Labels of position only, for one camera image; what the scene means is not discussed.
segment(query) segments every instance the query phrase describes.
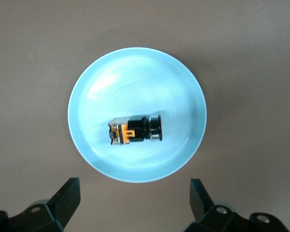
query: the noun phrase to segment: screw hole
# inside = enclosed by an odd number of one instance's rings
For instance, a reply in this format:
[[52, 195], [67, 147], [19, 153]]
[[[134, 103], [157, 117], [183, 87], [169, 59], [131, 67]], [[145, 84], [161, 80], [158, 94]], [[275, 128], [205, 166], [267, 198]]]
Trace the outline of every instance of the screw hole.
[[32, 213], [36, 213], [36, 212], [38, 212], [38, 211], [40, 211], [40, 210], [41, 210], [40, 207], [34, 207], [34, 208], [31, 209], [31, 212], [32, 212]]
[[264, 222], [264, 223], [269, 223], [270, 222], [269, 218], [267, 216], [264, 216], [264, 215], [258, 215], [257, 219], [259, 221], [261, 221], [261, 222]]
[[220, 214], [227, 214], [228, 211], [223, 207], [218, 207], [217, 212]]

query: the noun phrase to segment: metal screw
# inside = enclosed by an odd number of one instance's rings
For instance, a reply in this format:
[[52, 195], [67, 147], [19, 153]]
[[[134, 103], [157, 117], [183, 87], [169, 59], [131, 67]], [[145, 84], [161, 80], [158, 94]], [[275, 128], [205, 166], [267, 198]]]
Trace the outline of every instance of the metal screw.
[[217, 212], [220, 213], [220, 214], [227, 214], [227, 210], [223, 207], [218, 207], [217, 209]]
[[40, 209], [41, 209], [40, 207], [34, 207], [31, 209], [31, 212], [36, 213], [36, 212], [40, 211]]
[[269, 218], [267, 216], [264, 216], [264, 215], [258, 215], [257, 219], [259, 221], [261, 221], [261, 222], [264, 222], [264, 223], [269, 223], [270, 222]]

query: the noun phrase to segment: gray table surface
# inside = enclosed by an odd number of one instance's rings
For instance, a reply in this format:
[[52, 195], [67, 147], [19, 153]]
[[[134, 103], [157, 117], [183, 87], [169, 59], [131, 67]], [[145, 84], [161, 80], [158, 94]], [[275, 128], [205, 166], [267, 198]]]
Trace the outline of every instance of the gray table surface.
[[[124, 47], [173, 55], [197, 77], [208, 122], [194, 157], [151, 183], [110, 179], [77, 152], [71, 90]], [[180, 232], [189, 180], [248, 218], [290, 230], [290, 0], [0, 0], [0, 209], [10, 216], [80, 177], [73, 231]]]

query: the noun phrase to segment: electrical component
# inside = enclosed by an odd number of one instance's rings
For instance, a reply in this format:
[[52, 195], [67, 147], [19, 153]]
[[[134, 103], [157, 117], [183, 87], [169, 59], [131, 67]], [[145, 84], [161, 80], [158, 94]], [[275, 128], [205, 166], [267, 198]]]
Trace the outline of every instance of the electrical component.
[[109, 124], [111, 144], [129, 144], [144, 139], [162, 140], [160, 115], [117, 117]]

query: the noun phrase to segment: plate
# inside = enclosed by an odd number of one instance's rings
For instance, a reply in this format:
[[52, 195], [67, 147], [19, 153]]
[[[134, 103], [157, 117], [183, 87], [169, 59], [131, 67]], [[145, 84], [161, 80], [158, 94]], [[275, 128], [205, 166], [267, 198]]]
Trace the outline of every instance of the plate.
[[[161, 115], [162, 141], [111, 145], [116, 117]], [[99, 58], [71, 93], [68, 123], [83, 158], [116, 180], [142, 183], [167, 177], [195, 154], [206, 126], [199, 83], [174, 57], [151, 48], [124, 48]]]

